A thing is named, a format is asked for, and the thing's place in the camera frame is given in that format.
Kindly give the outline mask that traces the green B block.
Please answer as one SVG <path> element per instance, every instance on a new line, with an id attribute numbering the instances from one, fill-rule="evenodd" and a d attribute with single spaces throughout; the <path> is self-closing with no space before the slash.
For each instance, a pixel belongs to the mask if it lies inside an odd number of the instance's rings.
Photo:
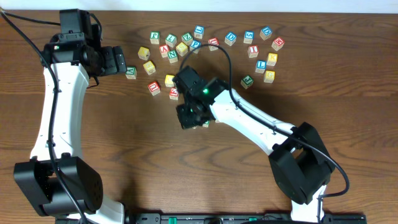
<path id="1" fill-rule="evenodd" d="M 204 122 L 204 123 L 202 124 L 202 126 L 205 127 L 205 128 L 207 128 L 207 127 L 209 126 L 209 124 L 210 124 L 210 122 L 209 122 L 209 121 L 206 121 L 206 122 Z"/>

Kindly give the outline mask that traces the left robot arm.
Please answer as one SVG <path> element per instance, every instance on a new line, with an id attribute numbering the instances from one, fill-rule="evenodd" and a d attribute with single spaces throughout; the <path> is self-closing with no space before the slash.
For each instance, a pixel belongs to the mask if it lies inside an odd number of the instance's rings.
<path id="1" fill-rule="evenodd" d="M 81 117 L 90 80 L 127 70 L 120 47 L 103 47 L 94 14 L 60 11 L 60 33 L 39 51 L 45 98 L 39 134 L 14 180 L 42 217 L 57 223 L 132 223 L 122 203 L 104 194 L 101 176 L 83 159 Z"/>

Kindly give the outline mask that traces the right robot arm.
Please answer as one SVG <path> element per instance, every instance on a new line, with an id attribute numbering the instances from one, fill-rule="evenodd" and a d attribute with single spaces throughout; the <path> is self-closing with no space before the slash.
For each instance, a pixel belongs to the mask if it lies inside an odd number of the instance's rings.
<path id="1" fill-rule="evenodd" d="M 308 123 L 296 127 L 266 114 L 242 98 L 225 81 L 206 81 L 192 67 L 173 79 L 184 97 L 177 116 L 189 129 L 217 120 L 231 126 L 268 156 L 278 187 L 291 199 L 293 221 L 321 222 L 325 216 L 321 196 L 335 165 L 317 132 Z"/>

